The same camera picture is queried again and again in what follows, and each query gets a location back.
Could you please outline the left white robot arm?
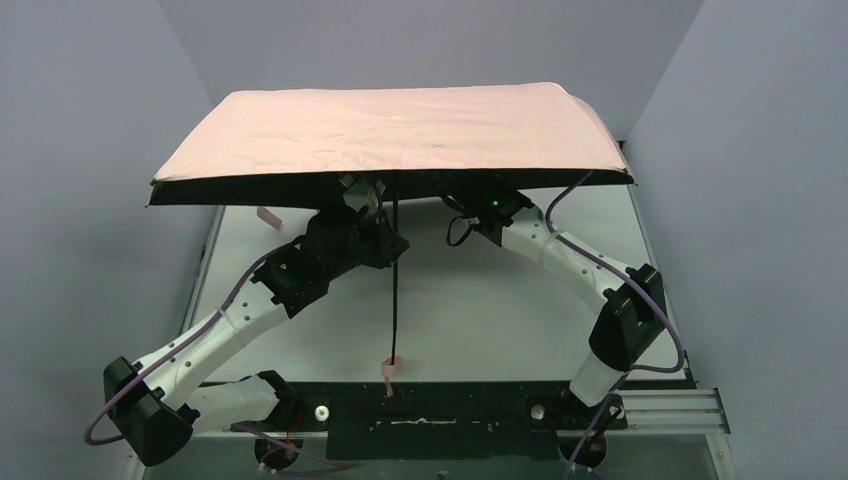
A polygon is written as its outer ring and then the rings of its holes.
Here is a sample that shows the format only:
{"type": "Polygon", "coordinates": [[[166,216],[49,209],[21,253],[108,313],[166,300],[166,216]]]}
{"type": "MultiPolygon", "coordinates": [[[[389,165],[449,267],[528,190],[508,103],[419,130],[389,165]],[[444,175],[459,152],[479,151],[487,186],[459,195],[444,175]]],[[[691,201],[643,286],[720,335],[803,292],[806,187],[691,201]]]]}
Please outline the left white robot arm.
{"type": "Polygon", "coordinates": [[[333,280],[362,266],[388,268],[408,247],[386,214],[365,219],[346,206],[321,209],[303,234],[257,259],[203,322],[135,361],[109,363],[105,415],[139,460],[156,466],[196,433],[282,413],[294,393],[274,371],[214,386],[207,378],[324,297],[333,280]]]}

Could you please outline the pink folding umbrella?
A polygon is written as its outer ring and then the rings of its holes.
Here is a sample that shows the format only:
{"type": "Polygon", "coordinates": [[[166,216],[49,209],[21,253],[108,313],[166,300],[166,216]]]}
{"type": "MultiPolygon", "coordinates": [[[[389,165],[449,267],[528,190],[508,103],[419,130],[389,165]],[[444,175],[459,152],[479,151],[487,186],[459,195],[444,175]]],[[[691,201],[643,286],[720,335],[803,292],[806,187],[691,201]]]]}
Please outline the pink folding umbrella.
{"type": "Polygon", "coordinates": [[[153,205],[317,208],[345,174],[403,199],[442,189],[629,184],[597,112],[553,82],[226,96],[154,175],[153,205]]]}

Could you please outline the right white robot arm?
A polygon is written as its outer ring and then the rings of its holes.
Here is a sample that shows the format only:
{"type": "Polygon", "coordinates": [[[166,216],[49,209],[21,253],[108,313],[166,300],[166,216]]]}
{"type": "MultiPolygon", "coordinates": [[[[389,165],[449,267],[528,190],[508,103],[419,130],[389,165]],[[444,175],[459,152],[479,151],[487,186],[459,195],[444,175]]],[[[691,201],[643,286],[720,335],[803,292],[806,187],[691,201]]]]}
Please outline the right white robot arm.
{"type": "Polygon", "coordinates": [[[662,277],[654,267],[635,269],[590,249],[508,187],[455,189],[442,199],[469,231],[563,281],[596,314],[589,352],[569,385],[583,404],[599,404],[668,329],[662,277]]]}

